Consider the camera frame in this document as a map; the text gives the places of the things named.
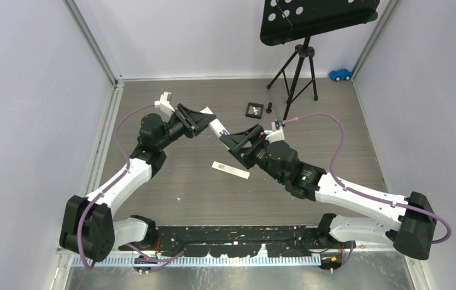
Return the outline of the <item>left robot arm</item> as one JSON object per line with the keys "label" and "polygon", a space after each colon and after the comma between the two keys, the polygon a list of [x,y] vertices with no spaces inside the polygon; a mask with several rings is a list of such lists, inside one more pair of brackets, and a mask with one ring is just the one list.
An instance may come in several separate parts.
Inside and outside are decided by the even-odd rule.
{"label": "left robot arm", "polygon": [[169,119],[164,121],[156,113],[145,115],[133,152],[121,151],[125,165],[105,184],[86,196],[70,197],[65,205],[59,245],[78,254],[86,269],[107,258],[113,248],[136,244],[142,250],[150,250],[156,245],[157,235],[149,229],[147,218],[135,216],[115,222],[113,217],[137,189],[160,171],[167,146],[181,137],[198,136],[217,118],[182,104],[174,108],[158,101],[154,106]]}

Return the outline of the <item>white remote back cover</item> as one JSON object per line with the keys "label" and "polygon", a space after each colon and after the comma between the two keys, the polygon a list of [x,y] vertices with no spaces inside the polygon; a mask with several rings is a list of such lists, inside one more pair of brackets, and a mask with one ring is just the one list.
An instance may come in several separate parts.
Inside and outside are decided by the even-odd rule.
{"label": "white remote back cover", "polygon": [[221,172],[225,172],[225,173],[233,175],[233,176],[237,176],[239,178],[243,178],[243,179],[248,179],[250,176],[250,173],[245,170],[237,169],[235,167],[228,166],[226,164],[222,164],[217,161],[214,161],[212,163],[212,168],[220,170]]}

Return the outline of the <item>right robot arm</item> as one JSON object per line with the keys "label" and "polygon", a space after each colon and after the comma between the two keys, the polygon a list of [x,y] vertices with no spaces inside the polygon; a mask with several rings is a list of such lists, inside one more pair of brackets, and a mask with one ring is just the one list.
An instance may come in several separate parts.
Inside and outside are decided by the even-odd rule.
{"label": "right robot arm", "polygon": [[360,240],[390,245],[413,259],[429,258],[437,219],[425,195],[394,195],[345,181],[301,161],[298,152],[275,134],[257,124],[235,134],[223,130],[219,139],[241,165],[247,169],[259,167],[292,196],[362,215],[351,221],[338,214],[325,214],[316,232],[322,247]]}

